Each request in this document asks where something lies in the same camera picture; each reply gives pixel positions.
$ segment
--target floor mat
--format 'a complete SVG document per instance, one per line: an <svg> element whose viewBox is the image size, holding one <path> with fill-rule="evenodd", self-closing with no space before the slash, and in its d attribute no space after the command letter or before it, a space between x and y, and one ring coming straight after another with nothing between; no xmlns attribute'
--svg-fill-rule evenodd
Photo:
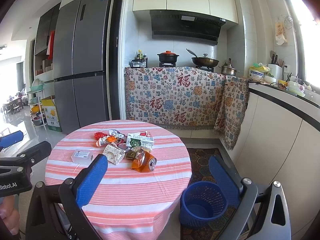
<svg viewBox="0 0 320 240"><path fill-rule="evenodd" d="M191 160L191 169L192 176L190 179L190 183L207 180L211 182L216 182L214 177L211 176L209 171L209 159L214 154L220 154L219 149L187 149L190 155ZM225 213L211 221L207 226L199 228L199 229L189 229L181 226L181 240L215 240L217 239L220 231L224 228L224 226L228 223L229 219L233 215L233 212L236 209L232 206L228 206ZM243 233L248 231L248 225L243 230Z"/></svg>

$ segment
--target paper bag hanging on wall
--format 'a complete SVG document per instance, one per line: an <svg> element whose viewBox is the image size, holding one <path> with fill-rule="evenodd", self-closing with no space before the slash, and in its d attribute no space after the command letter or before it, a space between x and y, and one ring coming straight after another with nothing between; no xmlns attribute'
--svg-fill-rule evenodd
<svg viewBox="0 0 320 240"><path fill-rule="evenodd" d="M280 21L276 21L276 42L278 45L288 43L284 33L284 24Z"/></svg>

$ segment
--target blue trash basket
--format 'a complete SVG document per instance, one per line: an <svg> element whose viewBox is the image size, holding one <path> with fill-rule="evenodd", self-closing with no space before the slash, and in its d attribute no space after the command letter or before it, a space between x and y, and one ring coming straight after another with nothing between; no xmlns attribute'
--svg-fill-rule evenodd
<svg viewBox="0 0 320 240"><path fill-rule="evenodd" d="M217 184L198 181L182 193L179 221L187 228L203 227L222 216L227 206L227 200Z"/></svg>

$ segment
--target basket rim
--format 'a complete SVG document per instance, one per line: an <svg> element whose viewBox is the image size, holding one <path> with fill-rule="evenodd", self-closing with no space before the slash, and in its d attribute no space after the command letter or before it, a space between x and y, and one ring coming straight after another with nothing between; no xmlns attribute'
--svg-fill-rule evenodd
<svg viewBox="0 0 320 240"><path fill-rule="evenodd" d="M222 211L221 211L218 215L213 216L213 217L209 217L209 218L202 218L202 217L198 217L198 216L196 216L195 214L191 213L191 212L189 211L189 209L187 208L186 203L184 202L184 197L185 197L186 191L187 191L187 189L188 189L191 185L195 185L195 184L199 184L199 183L209 183L209 184L212 184L212 185L217 186L217 187L220 189L220 191L221 191L221 196L222 196L223 199L225 200L225 206L224 206L224 208L222 209ZM196 219L198 219L198 220L202 220L202 221L210 221L210 220L213 220L213 219L221 216L221 214L224 214L224 212L226 211L226 209L227 209L227 207L228 207L228 200L227 200L226 197L223 195L222 190L221 190L221 188L219 187L219 185L218 185L217 183L214 183L214 182L211 182L211 181L203 181L203 180L201 180L201 181L197 181L197 182L194 182L194 183L190 184L190 185L183 191L182 196L181 196L181 205L184 206L184 208L185 208L185 210L187 211L187 213L189 213L189 215L191 215L192 217L194 217L194 218L196 218Z"/></svg>

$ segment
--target gray curtain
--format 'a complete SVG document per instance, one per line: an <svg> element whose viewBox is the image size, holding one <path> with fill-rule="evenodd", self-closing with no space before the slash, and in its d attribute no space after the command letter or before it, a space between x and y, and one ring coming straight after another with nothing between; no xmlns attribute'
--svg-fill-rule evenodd
<svg viewBox="0 0 320 240"><path fill-rule="evenodd" d="M24 88L23 62L17 63L17 82L18 82L18 90L21 91Z"/></svg>

